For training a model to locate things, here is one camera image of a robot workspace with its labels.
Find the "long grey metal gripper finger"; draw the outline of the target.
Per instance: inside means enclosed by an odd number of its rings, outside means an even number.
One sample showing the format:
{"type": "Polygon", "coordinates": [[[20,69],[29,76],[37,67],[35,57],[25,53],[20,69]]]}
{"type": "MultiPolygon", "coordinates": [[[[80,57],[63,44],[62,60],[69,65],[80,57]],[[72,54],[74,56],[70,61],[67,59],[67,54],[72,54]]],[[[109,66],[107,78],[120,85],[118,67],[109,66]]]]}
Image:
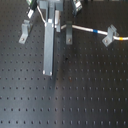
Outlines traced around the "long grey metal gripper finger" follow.
{"type": "Polygon", "coordinates": [[[53,47],[54,47],[54,8],[48,9],[48,21],[45,25],[44,40],[44,63],[43,73],[51,76],[53,70],[53,47]]]}

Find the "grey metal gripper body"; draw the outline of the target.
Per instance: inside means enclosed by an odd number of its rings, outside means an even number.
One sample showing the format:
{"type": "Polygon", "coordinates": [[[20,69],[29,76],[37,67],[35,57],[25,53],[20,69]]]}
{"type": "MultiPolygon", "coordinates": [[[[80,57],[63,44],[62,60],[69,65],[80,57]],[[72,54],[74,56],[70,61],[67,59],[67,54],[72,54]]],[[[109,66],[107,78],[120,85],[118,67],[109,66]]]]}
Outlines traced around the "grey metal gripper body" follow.
{"type": "Polygon", "coordinates": [[[38,0],[38,4],[41,9],[47,9],[52,6],[55,6],[56,10],[63,9],[63,0],[38,0]]]}

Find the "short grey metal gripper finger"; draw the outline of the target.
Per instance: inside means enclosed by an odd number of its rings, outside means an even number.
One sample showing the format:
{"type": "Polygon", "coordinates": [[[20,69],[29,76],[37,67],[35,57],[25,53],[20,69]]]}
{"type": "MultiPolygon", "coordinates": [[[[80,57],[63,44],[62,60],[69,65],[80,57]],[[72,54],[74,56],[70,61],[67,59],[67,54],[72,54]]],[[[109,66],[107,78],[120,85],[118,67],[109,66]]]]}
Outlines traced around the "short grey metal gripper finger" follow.
{"type": "Polygon", "coordinates": [[[55,11],[55,28],[56,28],[56,32],[60,32],[61,31],[61,27],[60,27],[60,11],[58,11],[58,10],[55,11]]]}

